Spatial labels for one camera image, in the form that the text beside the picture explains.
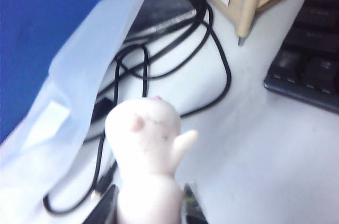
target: black cable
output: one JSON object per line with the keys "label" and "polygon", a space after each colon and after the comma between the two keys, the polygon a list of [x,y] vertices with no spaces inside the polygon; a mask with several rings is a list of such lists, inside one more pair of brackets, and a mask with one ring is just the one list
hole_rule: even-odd
{"label": "black cable", "polygon": [[[144,45],[139,45],[144,51],[144,76],[147,77],[147,68],[148,68],[148,50]],[[124,53],[119,57],[118,61],[122,61],[126,55],[129,53]],[[117,78],[119,77],[119,71],[120,71],[120,65],[119,62],[117,63],[117,66],[115,68],[115,80],[114,80],[114,96],[113,96],[113,107],[115,107],[118,103],[118,95],[119,95],[119,80]],[[147,96],[147,80],[143,80],[143,87],[142,87],[142,96],[146,97]],[[91,139],[87,139],[92,141],[93,139],[97,138],[97,136],[92,137]],[[64,215],[68,214],[75,209],[77,209],[90,195],[94,190],[97,190],[99,193],[103,193],[105,189],[109,186],[113,179],[113,174],[114,171],[117,167],[116,161],[114,161],[113,165],[111,168],[108,170],[108,172],[101,177],[100,181],[98,182],[98,177],[99,177],[99,172],[100,172],[100,166],[101,166],[101,159],[102,159],[102,152],[103,152],[103,144],[104,144],[104,139],[105,139],[105,131],[103,131],[100,135],[100,141],[99,141],[99,146],[97,150],[97,158],[96,158],[96,164],[95,164],[95,171],[94,171],[94,176],[93,180],[91,183],[90,188],[87,190],[85,195],[72,207],[66,210],[55,210],[52,208],[49,200],[49,193],[46,194],[43,198],[43,205],[45,209],[54,214],[54,215]]]}
{"label": "black cable", "polygon": [[130,73],[130,74],[132,74],[133,76],[135,76],[137,78],[141,78],[143,80],[145,80],[145,79],[146,80],[155,80],[155,79],[164,78],[164,77],[166,77],[166,76],[176,72],[181,67],[183,67],[189,60],[191,60],[198,53],[198,51],[202,48],[202,46],[207,41],[208,36],[211,34],[211,36],[212,36],[212,38],[213,38],[213,40],[214,40],[214,42],[215,42],[215,44],[216,44],[216,46],[218,48],[218,51],[219,51],[219,54],[220,54],[220,57],[221,57],[221,61],[222,61],[222,64],[224,66],[224,69],[225,69],[225,72],[226,72],[226,76],[227,76],[224,90],[213,101],[209,102],[208,104],[206,104],[206,105],[204,105],[202,107],[199,107],[197,109],[194,109],[194,110],[191,110],[191,111],[189,111],[187,113],[182,114],[181,118],[185,118],[185,117],[188,117],[190,115],[196,114],[198,112],[206,110],[206,109],[210,108],[211,106],[217,104],[219,101],[221,101],[225,97],[225,95],[227,94],[227,92],[228,92],[228,90],[230,88],[230,85],[231,85],[231,71],[230,71],[230,68],[229,68],[226,56],[225,56],[225,52],[224,52],[224,50],[223,50],[223,48],[222,48],[222,46],[220,44],[220,41],[219,41],[217,35],[215,34],[215,32],[214,32],[214,30],[212,28],[212,24],[213,24],[213,10],[212,10],[211,6],[208,3],[206,3],[206,6],[207,6],[207,9],[208,9],[208,12],[209,12],[209,23],[207,24],[204,20],[201,20],[198,17],[195,19],[196,21],[198,21],[199,23],[201,23],[202,25],[204,25],[206,27],[205,35],[204,35],[203,39],[201,40],[201,42],[199,43],[199,45],[195,48],[195,50],[183,62],[181,62],[175,68],[171,69],[170,71],[168,71],[166,73],[158,75],[158,76],[145,77],[144,75],[143,76],[138,75],[134,71],[133,68],[132,69],[128,69],[123,63],[120,63],[121,67],[125,70],[126,73]]}
{"label": "black cable", "polygon": [[[120,69],[120,64],[122,64],[121,60],[124,59],[126,57],[126,55],[129,55],[130,52],[136,50],[136,49],[139,49],[141,48],[143,51],[144,51],[144,62],[142,63],[143,64],[143,67],[144,67],[144,77],[145,79],[143,79],[143,83],[142,83],[142,96],[143,97],[146,97],[147,96],[147,70],[148,70],[148,49],[146,48],[145,45],[143,44],[133,44],[131,46],[128,46],[124,49],[122,49],[116,56],[115,56],[115,59],[118,59],[118,62],[117,62],[117,65],[119,65],[119,69]],[[117,77],[117,74],[119,75],[119,70],[117,71],[117,68],[115,69],[115,78]],[[92,141],[95,141],[98,139],[98,137],[100,136],[101,134],[98,134],[98,135],[94,135],[94,136],[91,136],[90,138],[86,138],[83,142],[83,144],[87,144],[89,142],[92,142]]]}
{"label": "black cable", "polygon": [[185,64],[187,64],[200,51],[200,49],[206,43],[206,41],[207,41],[207,39],[210,35],[210,29],[212,29],[212,25],[213,25],[213,10],[209,5],[207,6],[207,9],[208,9],[208,14],[209,14],[209,21],[208,21],[208,27],[206,27],[206,32],[205,32],[204,37],[202,38],[202,40],[200,41],[198,46],[191,52],[191,54],[187,58],[185,58],[185,60],[183,60],[179,65],[177,65],[176,67],[174,67],[170,71],[163,73],[161,75],[158,75],[158,76],[145,77],[144,75],[140,76],[133,69],[127,68],[127,66],[124,65],[122,62],[120,63],[120,66],[124,69],[124,71],[126,73],[130,73],[137,78],[146,79],[146,80],[157,80],[157,79],[161,79],[161,78],[169,76],[170,74],[175,73],[180,68],[182,68]]}
{"label": "black cable", "polygon": [[[197,14],[196,18],[199,19],[203,19],[205,16],[207,10],[207,3],[204,2],[203,8],[201,9],[201,11],[199,11],[199,13]],[[159,59],[160,57],[162,57],[163,55],[165,55],[166,53],[170,52],[171,50],[173,50],[175,47],[177,47],[180,43],[182,43],[184,40],[186,40],[200,25],[200,23],[198,22],[194,22],[187,30],[185,30],[179,37],[177,37],[174,41],[172,41],[169,45],[167,45],[166,47],[164,47],[162,50],[160,50],[158,53],[156,53],[154,56],[149,58],[149,64],[155,62],[157,59]],[[142,43],[143,45],[147,45],[152,43],[153,41],[155,41],[154,39],[145,41],[144,43]],[[133,70],[137,70],[140,69],[142,67],[143,63],[139,63],[138,65],[135,65],[132,69]],[[119,80],[125,78],[128,75],[128,73],[124,72],[119,76]],[[97,94],[97,98],[102,97],[105,93],[107,93],[108,91],[110,91],[112,89],[112,87],[114,86],[114,82],[111,82],[109,85],[107,85],[104,89],[102,89],[101,91],[98,92]]]}
{"label": "black cable", "polygon": [[[205,26],[205,27],[208,27],[208,24],[205,22],[205,21],[201,21],[201,23]],[[219,51],[219,54],[220,54],[220,58],[221,58],[221,61],[222,61],[222,64],[224,66],[224,69],[225,69],[225,72],[226,72],[226,84],[225,84],[225,87],[224,87],[224,90],[219,94],[219,96],[217,98],[215,98],[213,101],[209,102],[208,104],[202,106],[202,107],[199,107],[197,109],[194,109],[194,110],[191,110],[187,113],[184,113],[182,115],[180,115],[181,118],[186,118],[190,115],[193,115],[193,114],[196,114],[198,112],[201,112],[201,111],[204,111],[214,105],[216,105],[218,102],[220,102],[227,94],[227,92],[229,91],[230,89],[230,86],[231,86],[231,81],[232,81],[232,76],[231,76],[231,71],[230,71],[230,68],[229,68],[229,65],[228,65],[228,62],[227,62],[227,59],[226,59],[226,56],[225,56],[225,53],[224,53],[224,50],[220,44],[220,41],[216,35],[216,33],[214,32],[214,30],[211,28],[211,36],[218,48],[218,51]]]}
{"label": "black cable", "polygon": [[55,209],[53,209],[51,204],[50,204],[49,194],[47,194],[47,195],[44,196],[44,198],[42,200],[43,206],[45,207],[45,209],[47,211],[49,211],[50,213],[52,213],[54,215],[68,214],[68,213],[74,211],[75,209],[77,209],[87,199],[87,197],[91,195],[91,193],[95,189],[96,182],[97,182],[97,179],[98,179],[98,176],[99,176],[102,150],[103,150],[103,146],[104,146],[104,139],[105,139],[105,132],[103,132],[100,136],[99,146],[98,146],[98,149],[97,149],[97,157],[96,157],[94,176],[93,176],[91,186],[87,190],[86,194],[74,206],[72,206],[72,207],[70,207],[69,209],[66,209],[66,210],[55,210]]}

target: cable connector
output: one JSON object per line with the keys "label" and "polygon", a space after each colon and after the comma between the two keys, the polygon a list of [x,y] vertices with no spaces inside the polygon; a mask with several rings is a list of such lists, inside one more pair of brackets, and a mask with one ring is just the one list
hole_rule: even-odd
{"label": "cable connector", "polygon": [[98,195],[103,195],[108,187],[111,185],[114,172],[117,169],[117,162],[115,161],[113,165],[110,167],[110,169],[107,171],[107,173],[99,179],[98,183],[95,186],[94,193]]}

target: white figurine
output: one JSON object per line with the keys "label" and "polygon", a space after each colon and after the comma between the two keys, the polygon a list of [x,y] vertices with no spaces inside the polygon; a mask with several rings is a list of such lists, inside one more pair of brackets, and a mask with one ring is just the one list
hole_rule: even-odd
{"label": "white figurine", "polygon": [[180,116],[159,97],[119,104],[105,132],[123,180],[118,224],[181,223],[183,192],[174,173],[198,132],[179,135]]}

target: plastic bag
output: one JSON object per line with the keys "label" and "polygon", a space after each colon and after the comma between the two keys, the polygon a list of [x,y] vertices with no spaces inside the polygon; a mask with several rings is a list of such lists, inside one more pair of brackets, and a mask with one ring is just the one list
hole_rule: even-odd
{"label": "plastic bag", "polygon": [[101,0],[56,54],[30,111],[1,146],[1,223],[24,222],[67,173],[143,1]]}

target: black device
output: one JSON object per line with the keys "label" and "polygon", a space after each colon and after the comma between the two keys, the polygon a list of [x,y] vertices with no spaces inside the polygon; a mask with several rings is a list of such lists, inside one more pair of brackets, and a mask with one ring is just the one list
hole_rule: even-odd
{"label": "black device", "polygon": [[180,23],[185,24],[196,14],[190,0],[144,0],[126,40],[168,31],[172,26],[177,29]]}
{"label": "black device", "polygon": [[264,86],[339,113],[339,0],[305,0]]}

